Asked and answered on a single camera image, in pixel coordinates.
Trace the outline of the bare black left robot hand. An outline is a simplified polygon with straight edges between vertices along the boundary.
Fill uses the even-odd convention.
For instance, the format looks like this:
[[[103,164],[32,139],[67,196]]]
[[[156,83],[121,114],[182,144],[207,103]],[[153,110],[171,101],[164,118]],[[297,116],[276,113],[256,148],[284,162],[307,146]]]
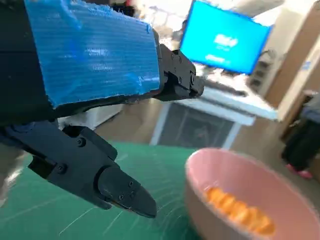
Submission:
[[[83,0],[0,3],[0,199],[22,152],[29,169],[101,208],[155,218],[148,191],[116,163],[117,150],[86,126],[58,119],[144,99],[197,98],[204,82],[180,51],[127,5]]]

